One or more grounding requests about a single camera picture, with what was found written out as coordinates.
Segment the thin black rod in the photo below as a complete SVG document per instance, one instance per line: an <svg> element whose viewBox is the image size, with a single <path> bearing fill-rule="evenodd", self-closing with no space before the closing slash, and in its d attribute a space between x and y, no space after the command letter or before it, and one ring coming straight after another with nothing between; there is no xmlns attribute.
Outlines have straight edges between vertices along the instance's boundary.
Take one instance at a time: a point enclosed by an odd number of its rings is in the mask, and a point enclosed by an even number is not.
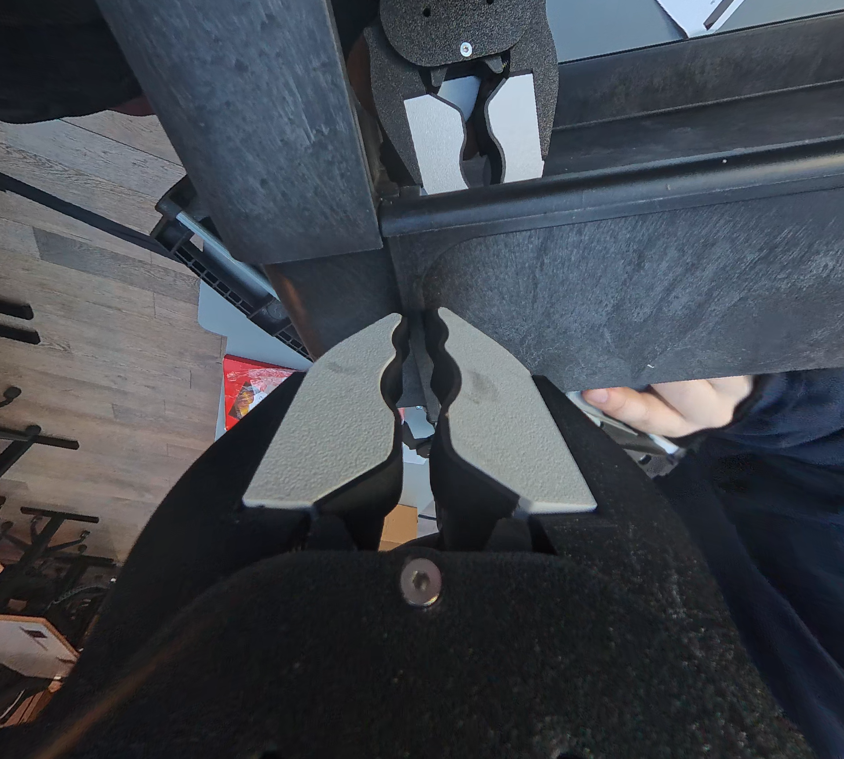
<svg viewBox="0 0 844 759"><path fill-rule="evenodd" d="M12 178L7 174L1 174L1 188L3 191L19 195L51 211L81 222L111 237L120 239L125 243L131 243L150 252L169 257L168 251L147 233L139 232L129 226L123 226L93 211L79 205L74 205L37 187Z"/></svg>

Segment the red plastic package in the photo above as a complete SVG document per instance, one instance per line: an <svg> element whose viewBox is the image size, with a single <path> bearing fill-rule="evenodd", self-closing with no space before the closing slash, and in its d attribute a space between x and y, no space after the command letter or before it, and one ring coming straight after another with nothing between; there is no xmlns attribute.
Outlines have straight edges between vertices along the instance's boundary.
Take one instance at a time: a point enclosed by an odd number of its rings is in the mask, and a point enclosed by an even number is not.
<svg viewBox="0 0 844 759"><path fill-rule="evenodd" d="M241 356L223 359L223 422L228 431L295 373Z"/></svg>

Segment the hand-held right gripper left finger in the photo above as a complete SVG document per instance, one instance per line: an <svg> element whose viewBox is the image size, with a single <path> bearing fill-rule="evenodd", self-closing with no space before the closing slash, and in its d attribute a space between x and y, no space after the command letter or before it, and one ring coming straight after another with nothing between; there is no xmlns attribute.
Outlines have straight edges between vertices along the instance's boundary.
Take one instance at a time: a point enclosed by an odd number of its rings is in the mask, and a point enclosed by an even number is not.
<svg viewBox="0 0 844 759"><path fill-rule="evenodd" d="M378 549L404 488L397 401L404 317L392 312L338 343L307 371L242 498L248 508L343 521Z"/></svg>

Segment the black rack with metal rod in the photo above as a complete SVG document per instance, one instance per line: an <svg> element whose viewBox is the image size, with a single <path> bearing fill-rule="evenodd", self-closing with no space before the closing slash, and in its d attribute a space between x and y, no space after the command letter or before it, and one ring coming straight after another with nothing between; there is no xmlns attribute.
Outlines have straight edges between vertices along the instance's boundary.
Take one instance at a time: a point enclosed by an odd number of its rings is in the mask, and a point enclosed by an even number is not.
<svg viewBox="0 0 844 759"><path fill-rule="evenodd" d="M259 268L230 254L200 205L195 187L183 176L155 205L160 219L151 232L152 240L261 332L311 360L269 279Z"/></svg>

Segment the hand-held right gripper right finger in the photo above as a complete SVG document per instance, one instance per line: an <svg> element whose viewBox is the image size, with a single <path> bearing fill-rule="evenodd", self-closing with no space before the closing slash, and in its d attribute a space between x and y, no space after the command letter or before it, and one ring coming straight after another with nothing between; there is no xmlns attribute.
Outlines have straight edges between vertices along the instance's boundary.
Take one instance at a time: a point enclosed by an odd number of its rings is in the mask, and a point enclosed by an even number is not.
<svg viewBox="0 0 844 759"><path fill-rule="evenodd" d="M446 550L482 550L504 519L592 513L597 501L533 376L449 309L427 313L439 413L429 477Z"/></svg>

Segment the dark grey plastic crate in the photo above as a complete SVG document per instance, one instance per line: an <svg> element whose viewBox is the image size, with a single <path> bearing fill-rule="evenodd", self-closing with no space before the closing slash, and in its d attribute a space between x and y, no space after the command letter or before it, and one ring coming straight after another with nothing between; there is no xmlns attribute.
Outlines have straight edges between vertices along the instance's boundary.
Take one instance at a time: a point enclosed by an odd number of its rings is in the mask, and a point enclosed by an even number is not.
<svg viewBox="0 0 844 759"><path fill-rule="evenodd" d="M842 367L842 11L560 62L541 178L382 162L376 0L95 0L313 357L449 309L562 389Z"/></svg>

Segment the pale grey board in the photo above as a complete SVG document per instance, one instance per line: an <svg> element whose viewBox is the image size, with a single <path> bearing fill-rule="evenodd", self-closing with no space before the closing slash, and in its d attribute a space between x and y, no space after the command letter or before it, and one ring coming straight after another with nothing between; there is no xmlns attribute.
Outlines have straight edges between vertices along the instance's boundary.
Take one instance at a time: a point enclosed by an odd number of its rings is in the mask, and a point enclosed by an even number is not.
<svg viewBox="0 0 844 759"><path fill-rule="evenodd" d="M226 338L224 354L296 371L311 366L310 360L249 321L245 314L203 282L199 285L197 321L206 331Z"/></svg>

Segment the dark cloth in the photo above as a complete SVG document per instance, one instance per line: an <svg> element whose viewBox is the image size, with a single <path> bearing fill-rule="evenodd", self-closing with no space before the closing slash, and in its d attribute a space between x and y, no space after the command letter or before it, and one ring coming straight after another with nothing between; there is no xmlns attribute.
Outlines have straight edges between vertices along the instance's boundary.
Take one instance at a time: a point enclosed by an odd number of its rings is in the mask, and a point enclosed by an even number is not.
<svg viewBox="0 0 844 759"><path fill-rule="evenodd" d="M95 0L1 0L1 120L152 114Z"/></svg>

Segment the cardboard box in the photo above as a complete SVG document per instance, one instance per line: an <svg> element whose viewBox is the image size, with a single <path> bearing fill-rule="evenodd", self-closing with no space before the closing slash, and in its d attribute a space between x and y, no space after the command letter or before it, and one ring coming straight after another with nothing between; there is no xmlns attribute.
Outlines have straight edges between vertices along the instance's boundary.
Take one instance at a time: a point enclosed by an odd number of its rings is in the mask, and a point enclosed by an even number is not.
<svg viewBox="0 0 844 759"><path fill-rule="evenodd" d="M415 540L417 536L417 508L399 503L385 516L378 551L391 551L399 545Z"/></svg>

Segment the wood-edged white board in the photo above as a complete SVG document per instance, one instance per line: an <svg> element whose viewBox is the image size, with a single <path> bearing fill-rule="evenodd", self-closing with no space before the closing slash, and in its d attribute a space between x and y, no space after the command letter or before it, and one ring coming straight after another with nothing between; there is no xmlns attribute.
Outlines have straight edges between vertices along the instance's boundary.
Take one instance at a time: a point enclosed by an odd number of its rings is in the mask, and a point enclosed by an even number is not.
<svg viewBox="0 0 844 759"><path fill-rule="evenodd" d="M43 617L1 616L1 664L29 678L64 680L79 652Z"/></svg>

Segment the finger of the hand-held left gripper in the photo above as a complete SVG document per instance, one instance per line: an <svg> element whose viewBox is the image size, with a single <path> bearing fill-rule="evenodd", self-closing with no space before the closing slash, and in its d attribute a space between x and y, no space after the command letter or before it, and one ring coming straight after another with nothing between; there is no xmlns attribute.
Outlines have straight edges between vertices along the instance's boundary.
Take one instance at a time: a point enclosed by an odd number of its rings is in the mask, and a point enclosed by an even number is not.
<svg viewBox="0 0 844 759"><path fill-rule="evenodd" d="M421 188L427 195L467 189L469 184L462 169L467 131L459 107L433 94L406 99L404 107Z"/></svg>
<svg viewBox="0 0 844 759"><path fill-rule="evenodd" d="M532 73L509 76L491 92L484 103L484 126L492 145L488 152L492 184L542 177L544 158Z"/></svg>

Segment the black metal stand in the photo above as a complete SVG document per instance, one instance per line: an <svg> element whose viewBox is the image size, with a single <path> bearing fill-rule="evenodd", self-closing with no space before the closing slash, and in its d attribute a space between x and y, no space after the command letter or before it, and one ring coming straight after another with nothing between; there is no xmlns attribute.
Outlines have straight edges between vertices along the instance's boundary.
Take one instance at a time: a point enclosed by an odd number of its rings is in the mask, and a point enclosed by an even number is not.
<svg viewBox="0 0 844 759"><path fill-rule="evenodd" d="M89 530L69 541L56 541L64 524L97 524L95 516L21 508L29 516L29 538L13 534L3 521L2 542L18 556L1 574L1 611L48 620L67 638L82 638L116 580L117 560L89 553Z"/></svg>
<svg viewBox="0 0 844 759"><path fill-rule="evenodd" d="M22 430L2 426L1 443L1 477L34 446L79 450L77 440L45 435L38 425L29 425Z"/></svg>

